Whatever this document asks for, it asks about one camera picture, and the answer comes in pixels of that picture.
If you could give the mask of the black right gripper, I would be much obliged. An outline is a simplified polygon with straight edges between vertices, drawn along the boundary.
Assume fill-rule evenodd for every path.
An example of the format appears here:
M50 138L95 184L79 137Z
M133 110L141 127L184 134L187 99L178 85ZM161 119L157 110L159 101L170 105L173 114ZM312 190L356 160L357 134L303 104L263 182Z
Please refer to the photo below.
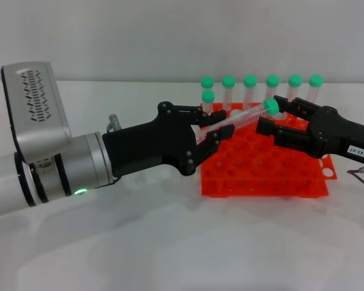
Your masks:
M275 95L274 99L280 113L309 121L306 132L259 117L255 132L273 136L275 146L306 152L313 158L333 154L348 159L364 159L364 125L343 118L332 107L320 107L298 97L290 101Z

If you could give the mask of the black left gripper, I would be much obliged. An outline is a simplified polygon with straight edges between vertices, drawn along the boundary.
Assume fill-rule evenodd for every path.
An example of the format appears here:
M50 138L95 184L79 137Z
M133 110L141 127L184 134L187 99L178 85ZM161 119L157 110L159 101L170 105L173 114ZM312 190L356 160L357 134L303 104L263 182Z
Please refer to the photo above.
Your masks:
M175 167L183 176L192 175L218 152L222 141L233 136L233 124L214 125L226 117L225 110L208 114L201 106L159 103L154 120L103 134L113 176L120 178L163 164ZM195 137L193 125L213 126Z

